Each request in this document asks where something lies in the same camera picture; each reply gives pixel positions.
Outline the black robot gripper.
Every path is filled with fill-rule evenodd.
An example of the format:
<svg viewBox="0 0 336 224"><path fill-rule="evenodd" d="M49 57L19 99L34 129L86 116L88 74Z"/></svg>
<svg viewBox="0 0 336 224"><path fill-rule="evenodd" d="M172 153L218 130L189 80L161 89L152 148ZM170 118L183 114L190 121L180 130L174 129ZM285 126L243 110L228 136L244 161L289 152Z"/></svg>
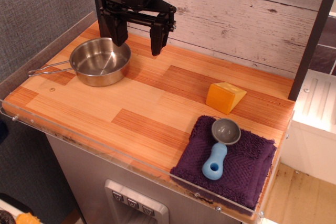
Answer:
<svg viewBox="0 0 336 224"><path fill-rule="evenodd" d="M121 46L128 39L127 22L150 26L151 53L158 56L166 46L176 22L176 8L163 0L101 0L100 11L113 43Z"/></svg>

